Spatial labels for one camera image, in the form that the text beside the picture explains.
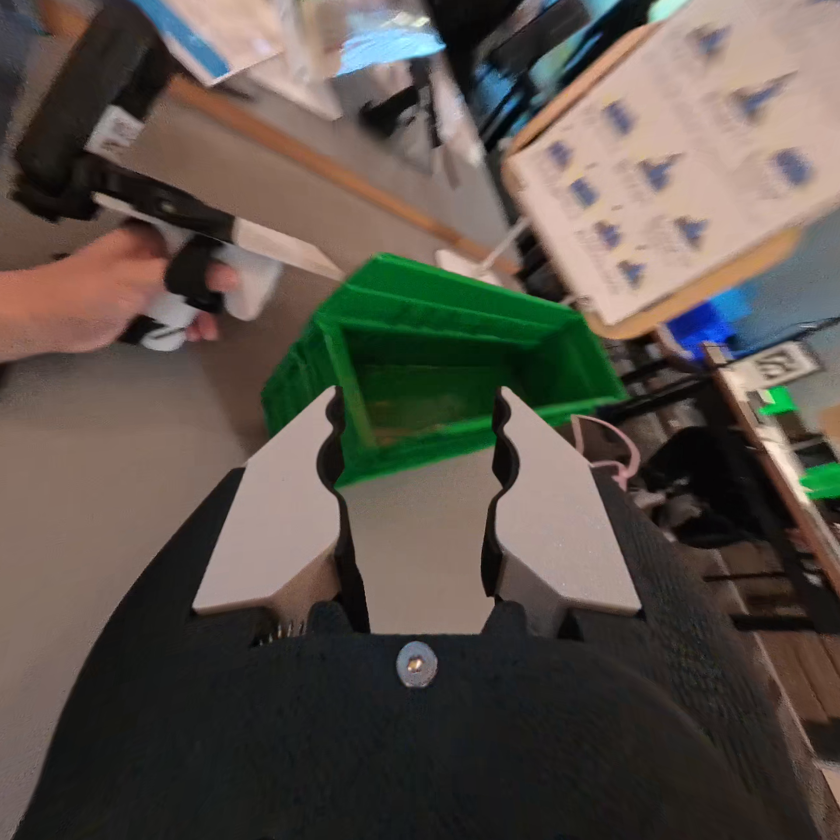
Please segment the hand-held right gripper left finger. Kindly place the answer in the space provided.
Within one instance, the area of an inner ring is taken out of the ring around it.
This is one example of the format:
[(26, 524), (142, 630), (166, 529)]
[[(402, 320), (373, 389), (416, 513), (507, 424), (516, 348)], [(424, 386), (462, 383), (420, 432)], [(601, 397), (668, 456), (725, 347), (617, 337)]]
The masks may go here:
[(371, 630), (355, 559), (344, 472), (343, 392), (331, 385), (251, 456), (192, 609), (217, 615), (264, 608), (282, 631), (338, 600), (357, 633)]

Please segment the fiducial marker tag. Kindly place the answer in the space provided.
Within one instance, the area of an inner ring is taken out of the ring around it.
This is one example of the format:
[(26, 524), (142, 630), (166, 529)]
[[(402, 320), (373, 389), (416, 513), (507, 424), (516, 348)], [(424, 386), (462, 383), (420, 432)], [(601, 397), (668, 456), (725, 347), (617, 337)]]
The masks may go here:
[(768, 391), (823, 370), (810, 344), (788, 340), (744, 356), (730, 368), (746, 392)]

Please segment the person's left hand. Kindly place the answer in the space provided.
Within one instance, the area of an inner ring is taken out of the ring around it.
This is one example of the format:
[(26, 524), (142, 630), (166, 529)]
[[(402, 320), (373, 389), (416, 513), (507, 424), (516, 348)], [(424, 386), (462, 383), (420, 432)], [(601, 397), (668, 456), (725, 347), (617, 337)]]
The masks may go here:
[(130, 222), (47, 265), (1, 273), (1, 362), (81, 354), (115, 343), (165, 291), (171, 258)]

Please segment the blue and white booklet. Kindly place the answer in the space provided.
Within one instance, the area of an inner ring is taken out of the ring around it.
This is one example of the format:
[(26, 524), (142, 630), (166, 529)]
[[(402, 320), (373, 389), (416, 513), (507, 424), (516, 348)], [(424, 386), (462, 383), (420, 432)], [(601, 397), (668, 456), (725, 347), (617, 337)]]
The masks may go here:
[(133, 1), (170, 54), (210, 88), (277, 57), (283, 48), (274, 2)]

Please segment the cardboard instruction sign board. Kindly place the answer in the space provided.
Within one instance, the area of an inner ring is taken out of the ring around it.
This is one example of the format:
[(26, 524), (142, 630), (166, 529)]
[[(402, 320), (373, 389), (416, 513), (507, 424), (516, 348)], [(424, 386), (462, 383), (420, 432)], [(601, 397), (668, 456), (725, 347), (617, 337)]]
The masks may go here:
[(757, 276), (838, 207), (838, 62), (838, 2), (687, 2), (514, 137), (503, 182), (596, 334)]

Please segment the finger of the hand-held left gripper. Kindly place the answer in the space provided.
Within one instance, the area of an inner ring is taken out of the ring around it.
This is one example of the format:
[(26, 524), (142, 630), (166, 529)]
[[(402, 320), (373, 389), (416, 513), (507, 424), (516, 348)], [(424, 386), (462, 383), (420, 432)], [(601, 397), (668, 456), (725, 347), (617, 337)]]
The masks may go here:
[(273, 259), (284, 266), (342, 282), (344, 272), (319, 248), (271, 228), (235, 217), (233, 244), (251, 254)]

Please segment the cluster of small green bins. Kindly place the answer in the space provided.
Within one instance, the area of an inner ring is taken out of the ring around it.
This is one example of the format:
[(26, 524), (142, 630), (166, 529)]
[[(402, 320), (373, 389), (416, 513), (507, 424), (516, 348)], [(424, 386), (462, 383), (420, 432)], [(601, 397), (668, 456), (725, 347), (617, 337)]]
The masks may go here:
[(798, 485), (811, 501), (838, 501), (839, 465), (826, 439), (805, 428), (798, 405), (785, 386), (758, 392), (758, 414), (770, 431), (780, 433), (780, 446), (795, 462)]

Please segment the long wooden workbench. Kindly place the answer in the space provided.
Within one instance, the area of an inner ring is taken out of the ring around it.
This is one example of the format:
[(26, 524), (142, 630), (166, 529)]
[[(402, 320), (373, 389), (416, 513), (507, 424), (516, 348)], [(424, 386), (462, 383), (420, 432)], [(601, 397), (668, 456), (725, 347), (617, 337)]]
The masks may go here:
[(805, 493), (800, 482), (804, 469), (792, 445), (776, 421), (771, 418), (764, 422), (753, 410), (742, 378), (731, 366), (725, 366), (731, 361), (729, 351), (709, 342), (704, 342), (701, 348), (703, 361), (734, 423), (757, 451), (765, 473), (796, 522), (814, 562), (819, 564), (826, 582), (838, 595), (838, 538), (820, 508)]

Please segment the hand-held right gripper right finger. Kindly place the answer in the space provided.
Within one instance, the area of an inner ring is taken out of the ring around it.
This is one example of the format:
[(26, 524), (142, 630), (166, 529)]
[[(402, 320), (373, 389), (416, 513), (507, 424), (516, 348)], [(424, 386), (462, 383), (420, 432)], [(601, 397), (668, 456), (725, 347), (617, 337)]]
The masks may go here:
[(584, 455), (506, 386), (492, 429), (500, 488), (481, 551), (486, 594), (519, 606), (535, 637), (559, 637), (571, 611), (639, 617), (642, 603)]

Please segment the stack of blue bins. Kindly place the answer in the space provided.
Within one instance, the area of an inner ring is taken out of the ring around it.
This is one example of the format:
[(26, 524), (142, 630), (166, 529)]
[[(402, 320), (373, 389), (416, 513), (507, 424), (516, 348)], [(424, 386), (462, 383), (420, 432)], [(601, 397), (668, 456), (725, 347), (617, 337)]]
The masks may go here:
[(738, 334), (739, 324), (752, 311), (752, 293), (740, 287), (726, 290), (665, 326), (678, 346), (699, 361), (704, 342), (726, 344)]

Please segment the white stand post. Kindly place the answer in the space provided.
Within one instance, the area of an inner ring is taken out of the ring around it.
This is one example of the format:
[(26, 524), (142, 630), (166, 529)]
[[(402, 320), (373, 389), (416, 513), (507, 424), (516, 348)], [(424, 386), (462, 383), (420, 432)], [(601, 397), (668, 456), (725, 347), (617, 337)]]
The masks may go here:
[(451, 274), (477, 280), (493, 287), (503, 287), (504, 283), (501, 274), (497, 273), (497, 267), (501, 265), (501, 258), (504, 254), (517, 243), (518, 237), (526, 233), (529, 227), (529, 220), (525, 216), (521, 216), (509, 228), (499, 244), (478, 262), (468, 259), (454, 250), (441, 248), (436, 251), (435, 265)]

